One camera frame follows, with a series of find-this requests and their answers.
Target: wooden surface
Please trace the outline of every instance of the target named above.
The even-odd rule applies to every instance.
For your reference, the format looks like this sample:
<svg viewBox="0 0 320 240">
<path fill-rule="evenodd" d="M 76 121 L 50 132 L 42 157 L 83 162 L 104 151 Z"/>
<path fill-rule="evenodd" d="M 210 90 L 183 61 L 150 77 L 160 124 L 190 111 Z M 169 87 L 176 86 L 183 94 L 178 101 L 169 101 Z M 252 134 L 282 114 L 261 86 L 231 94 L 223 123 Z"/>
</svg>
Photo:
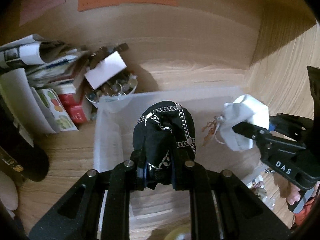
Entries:
<svg viewBox="0 0 320 240">
<path fill-rule="evenodd" d="M 77 0 L 66 0 L 38 19 L 19 26 L 21 0 L 15 0 L 0 20 L 0 44 L 31 33 L 95 50 L 127 42 L 123 54 L 139 79 L 139 91 L 170 90 L 212 82 L 240 85 L 270 106 L 312 117 L 306 66 L 320 65 L 319 26 L 310 12 L 285 7 L 279 0 L 178 0 L 177 7 L 123 4 L 85 12 Z M 26 181 L 19 189 L 18 215 L 26 231 L 88 169 L 92 168 L 95 122 L 79 132 L 65 132 L 39 140 L 50 158 L 44 181 Z M 283 198 L 286 181 L 265 177 L 268 194 L 276 199 L 274 212 L 290 227 Z M 179 224 L 131 232 L 132 238 L 163 239 Z"/>
</svg>

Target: plastic bin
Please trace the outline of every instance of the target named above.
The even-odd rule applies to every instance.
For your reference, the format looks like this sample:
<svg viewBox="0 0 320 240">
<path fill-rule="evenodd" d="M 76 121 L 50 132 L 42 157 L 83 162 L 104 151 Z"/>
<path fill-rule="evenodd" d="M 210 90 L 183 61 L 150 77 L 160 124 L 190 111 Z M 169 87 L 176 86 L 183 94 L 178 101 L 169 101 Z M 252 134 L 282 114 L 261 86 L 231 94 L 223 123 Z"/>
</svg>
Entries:
<svg viewBox="0 0 320 240">
<path fill-rule="evenodd" d="M 118 163 L 129 159 L 133 151 L 133 129 L 139 117 L 154 103 L 172 100 L 187 108 L 193 117 L 196 162 L 212 171 L 230 169 L 238 177 L 244 178 L 258 165 L 259 150 L 254 148 L 241 153 L 233 152 L 214 139 L 203 147 L 207 130 L 201 132 L 208 121 L 221 114 L 224 103 L 233 102 L 242 94 L 238 87 L 210 87 L 139 93 L 119 97 L 114 102 L 101 98 L 95 131 L 94 168 L 99 172 L 111 170 Z M 158 184 L 155 190 L 133 192 L 130 204 L 130 230 L 156 228 L 189 216 L 188 192 L 174 191 L 171 185 Z"/>
</svg>

